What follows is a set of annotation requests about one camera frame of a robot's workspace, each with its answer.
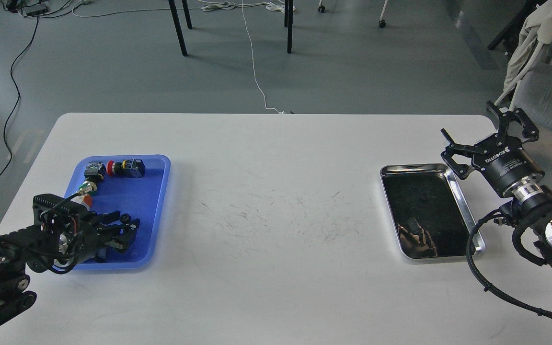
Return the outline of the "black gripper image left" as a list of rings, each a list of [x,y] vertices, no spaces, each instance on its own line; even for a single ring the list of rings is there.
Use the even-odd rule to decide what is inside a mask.
[[[92,259],[99,250],[113,248],[125,253],[135,242],[140,218],[132,218],[120,210],[103,214],[87,214],[84,218],[72,218],[77,225],[74,252],[75,264],[79,265]]]

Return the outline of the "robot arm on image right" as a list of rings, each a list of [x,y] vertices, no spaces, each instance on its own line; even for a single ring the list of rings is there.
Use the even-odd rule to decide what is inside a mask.
[[[523,147],[539,139],[539,129],[523,109],[499,109],[491,101],[487,108],[499,120],[497,133],[472,146],[454,142],[445,129],[441,130],[448,141],[442,159],[458,178],[464,180],[473,171],[479,171],[500,198],[509,198],[471,230],[466,244],[467,264],[486,292],[552,319],[552,311],[523,303],[489,282],[472,257],[473,238],[482,225],[493,219],[513,228],[513,247],[521,257],[532,264],[552,268],[552,190],[540,185],[545,173]]]

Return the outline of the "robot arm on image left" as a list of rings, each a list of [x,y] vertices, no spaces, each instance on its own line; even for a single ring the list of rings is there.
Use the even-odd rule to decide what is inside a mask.
[[[37,195],[33,213],[33,225],[0,235],[0,326],[36,301],[26,268],[63,275],[108,247],[124,253],[140,225],[138,218],[118,210],[88,210],[72,196]]]

